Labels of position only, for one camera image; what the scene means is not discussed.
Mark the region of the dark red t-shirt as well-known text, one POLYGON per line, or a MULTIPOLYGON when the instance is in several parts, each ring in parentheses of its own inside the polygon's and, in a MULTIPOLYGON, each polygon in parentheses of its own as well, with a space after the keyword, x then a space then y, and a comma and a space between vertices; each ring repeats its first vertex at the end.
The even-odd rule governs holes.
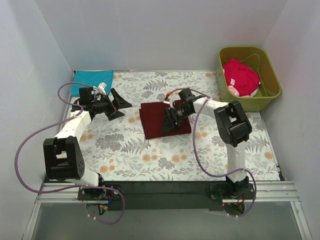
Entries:
POLYGON ((189 119, 185 118, 182 120, 182 126, 179 129, 162 133, 162 127, 165 120, 165 108, 167 107, 169 107, 169 105, 163 102, 140 104, 139 116, 146 140, 190 134, 192 132, 189 119))

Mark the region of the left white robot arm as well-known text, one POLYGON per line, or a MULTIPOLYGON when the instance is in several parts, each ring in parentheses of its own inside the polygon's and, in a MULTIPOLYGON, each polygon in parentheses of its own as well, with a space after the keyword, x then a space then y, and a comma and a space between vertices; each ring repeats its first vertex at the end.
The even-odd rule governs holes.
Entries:
POLYGON ((72 104, 71 120, 53 138, 43 142, 46 175, 49 180, 66 181, 84 187, 83 193, 90 194, 95 200, 107 195, 101 174, 85 166, 79 141, 93 118, 105 114, 109 121, 124 116, 121 109, 132 107, 117 91, 110 90, 113 99, 102 87, 79 88, 79 98, 72 104))

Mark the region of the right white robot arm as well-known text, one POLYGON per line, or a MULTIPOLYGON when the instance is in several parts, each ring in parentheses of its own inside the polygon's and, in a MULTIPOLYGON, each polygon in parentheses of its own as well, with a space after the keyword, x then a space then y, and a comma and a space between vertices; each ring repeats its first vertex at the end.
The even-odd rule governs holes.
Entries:
POLYGON ((228 169, 222 174, 224 181, 216 182, 209 187, 209 194, 214 200, 230 197, 245 197, 249 188, 249 171, 246 169, 246 146, 252 133, 252 126, 240 102, 220 102, 206 95, 195 96, 190 88, 179 92, 182 100, 180 106, 170 102, 168 96, 164 103, 162 133, 171 133, 182 126, 182 121, 194 114, 197 118, 203 114, 215 119, 221 140, 227 149, 228 169))

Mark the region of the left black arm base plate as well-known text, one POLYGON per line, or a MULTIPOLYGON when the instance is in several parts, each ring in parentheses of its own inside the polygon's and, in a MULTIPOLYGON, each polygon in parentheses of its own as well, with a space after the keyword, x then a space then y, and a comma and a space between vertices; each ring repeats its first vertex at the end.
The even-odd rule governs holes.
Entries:
POLYGON ((121 199, 119 192, 122 191, 121 185, 106 185, 110 189, 81 188, 78 191, 77 200, 79 201, 118 201, 121 199))

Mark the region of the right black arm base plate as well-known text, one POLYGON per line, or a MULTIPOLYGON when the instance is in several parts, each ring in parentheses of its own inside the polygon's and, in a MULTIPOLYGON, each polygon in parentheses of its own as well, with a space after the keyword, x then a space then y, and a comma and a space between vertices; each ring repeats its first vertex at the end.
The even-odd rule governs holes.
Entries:
POLYGON ((252 200, 254 196, 254 187, 249 184, 246 187, 235 189, 230 184, 222 181, 217 181, 209 185, 206 193, 212 200, 252 200))

